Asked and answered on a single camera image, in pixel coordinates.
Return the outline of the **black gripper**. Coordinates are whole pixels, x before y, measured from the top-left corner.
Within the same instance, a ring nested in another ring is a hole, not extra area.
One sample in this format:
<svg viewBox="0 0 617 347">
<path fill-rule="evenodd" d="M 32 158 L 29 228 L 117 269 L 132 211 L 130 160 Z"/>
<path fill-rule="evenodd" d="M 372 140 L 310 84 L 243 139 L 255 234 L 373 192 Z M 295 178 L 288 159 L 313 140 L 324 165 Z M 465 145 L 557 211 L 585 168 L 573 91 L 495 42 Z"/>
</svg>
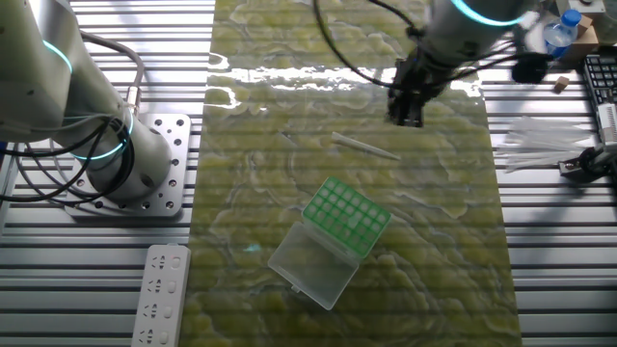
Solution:
<svg viewBox="0 0 617 347">
<path fill-rule="evenodd" d="M 406 59 L 395 62 L 394 87 L 388 90 L 388 116 L 391 123 L 421 128 L 424 125 L 423 104 L 405 103 L 404 98 L 419 93 L 423 103 L 437 97 L 453 74 L 453 66 L 439 63 L 427 52 L 412 52 Z"/>
</svg>

